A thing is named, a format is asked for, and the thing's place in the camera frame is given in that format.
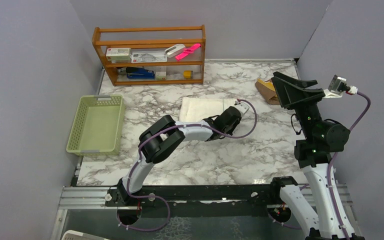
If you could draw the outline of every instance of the blue stapler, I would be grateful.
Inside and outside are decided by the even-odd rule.
[[[146,70],[140,67],[126,67],[126,73],[128,79],[154,79],[155,73],[151,70]]]

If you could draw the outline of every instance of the wooden shelf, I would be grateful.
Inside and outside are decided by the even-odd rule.
[[[152,39],[153,32],[184,32],[184,31],[200,31],[199,38],[197,37],[183,37]],[[102,34],[120,34],[120,33],[143,33],[149,32],[150,39],[126,39],[126,40],[103,40]],[[166,49],[175,44],[184,44],[190,47],[193,44],[201,44],[199,53],[190,54],[180,61],[174,58],[169,58],[167,62],[139,62],[139,63],[111,63],[105,57],[102,47],[107,48],[131,48],[131,49]],[[205,26],[179,26],[179,27],[147,27],[147,28],[95,28],[92,37],[92,44],[102,62],[105,71],[108,74],[114,86],[130,86],[130,85],[159,85],[159,84],[202,84],[204,82],[204,63],[205,63],[205,47],[206,47],[206,34]],[[137,67],[137,66],[192,66],[200,65],[200,79],[181,79],[181,80],[129,80],[117,81],[118,71],[117,68],[122,67]]]

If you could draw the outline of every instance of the marble tabletop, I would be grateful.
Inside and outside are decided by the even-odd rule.
[[[292,62],[210,61],[205,63],[204,84],[114,87],[105,74],[100,94],[120,94],[126,105],[120,153],[84,157],[77,185],[117,184],[136,159],[139,135],[165,115],[178,120],[183,97],[246,99],[255,106],[258,123],[246,138],[181,143],[155,165],[144,185],[265,184],[280,176],[307,183],[294,158],[295,141],[301,136],[291,128],[293,112],[267,104],[254,85],[257,78],[270,79],[275,71],[297,78]],[[253,123],[249,112],[233,135],[247,133]]]

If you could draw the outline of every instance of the wall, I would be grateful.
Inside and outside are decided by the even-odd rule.
[[[348,184],[367,240],[384,239],[384,1],[334,0],[304,50],[298,68],[304,80],[326,88],[337,74],[372,100],[336,162]],[[360,96],[323,100],[325,118],[350,127],[366,101]]]
[[[95,27],[205,24],[207,59],[299,58],[332,0],[70,0]]]
[[[51,235],[77,158],[65,151],[100,67],[66,0],[0,1],[0,239]]]

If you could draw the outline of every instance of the white towel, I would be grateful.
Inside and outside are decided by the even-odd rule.
[[[180,122],[199,122],[202,119],[220,115],[235,105],[234,98],[191,98],[182,99],[179,121]]]

